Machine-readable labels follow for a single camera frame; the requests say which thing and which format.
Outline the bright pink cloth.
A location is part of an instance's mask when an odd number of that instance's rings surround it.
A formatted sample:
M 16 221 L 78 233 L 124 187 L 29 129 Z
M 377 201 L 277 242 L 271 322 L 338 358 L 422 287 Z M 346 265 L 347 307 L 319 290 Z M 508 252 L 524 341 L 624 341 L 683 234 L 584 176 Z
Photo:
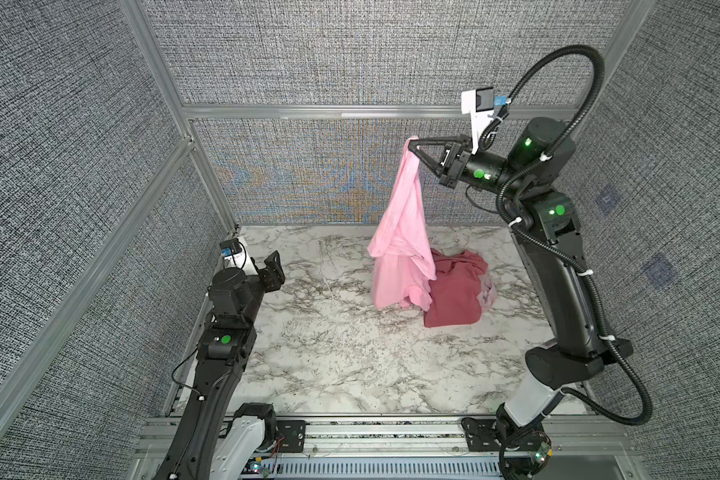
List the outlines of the bright pink cloth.
M 378 309 L 396 304 L 426 312 L 432 305 L 430 283 L 436 269 L 419 166 L 419 158 L 405 147 L 388 206 L 367 248 L 374 259 L 371 299 Z

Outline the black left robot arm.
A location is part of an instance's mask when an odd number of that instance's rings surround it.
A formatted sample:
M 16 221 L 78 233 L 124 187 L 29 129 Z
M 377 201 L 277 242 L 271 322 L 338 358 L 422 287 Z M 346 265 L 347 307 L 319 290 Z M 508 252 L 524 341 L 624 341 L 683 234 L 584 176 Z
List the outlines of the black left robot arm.
M 224 417 L 257 338 L 255 320 L 265 294 L 285 283 L 280 253 L 253 274 L 239 267 L 217 272 L 207 288 L 212 304 L 197 345 L 189 401 L 157 479 L 209 479 Z

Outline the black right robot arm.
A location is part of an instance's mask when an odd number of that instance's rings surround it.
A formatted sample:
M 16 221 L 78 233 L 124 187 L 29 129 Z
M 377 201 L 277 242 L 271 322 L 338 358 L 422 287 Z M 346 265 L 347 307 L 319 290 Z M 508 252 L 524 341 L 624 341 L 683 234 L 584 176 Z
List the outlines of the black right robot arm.
M 498 407 L 493 423 L 472 418 L 462 422 L 468 439 L 497 453 L 502 478 L 520 479 L 545 468 L 551 441 L 542 423 L 563 399 L 573 397 L 597 414 L 631 426 L 649 420 L 653 405 L 627 362 L 631 342 L 615 336 L 605 319 L 586 265 L 575 208 L 552 186 L 575 152 L 575 124 L 536 117 L 505 157 L 482 145 L 498 124 L 493 120 L 476 140 L 465 135 L 424 138 L 411 141 L 408 149 L 441 184 L 452 188 L 463 182 L 495 194 L 496 211 L 509 228 L 551 326 L 552 339 L 526 352 L 526 376 Z M 607 410 L 577 388 L 612 364 L 637 388 L 641 410 L 633 417 Z

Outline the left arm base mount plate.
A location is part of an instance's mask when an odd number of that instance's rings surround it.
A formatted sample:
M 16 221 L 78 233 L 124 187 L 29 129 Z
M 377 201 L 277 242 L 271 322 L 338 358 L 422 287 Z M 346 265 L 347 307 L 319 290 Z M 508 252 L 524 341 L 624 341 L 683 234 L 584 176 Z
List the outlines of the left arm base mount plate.
M 302 453 L 304 451 L 306 421 L 278 420 L 276 426 L 279 453 Z

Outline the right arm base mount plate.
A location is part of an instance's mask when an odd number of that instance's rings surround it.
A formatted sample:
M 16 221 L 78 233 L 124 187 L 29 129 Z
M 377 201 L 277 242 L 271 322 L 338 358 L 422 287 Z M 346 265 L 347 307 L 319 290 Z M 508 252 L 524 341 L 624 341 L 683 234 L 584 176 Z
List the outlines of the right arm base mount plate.
M 501 448 L 494 417 L 463 417 L 460 426 L 469 452 L 498 452 Z

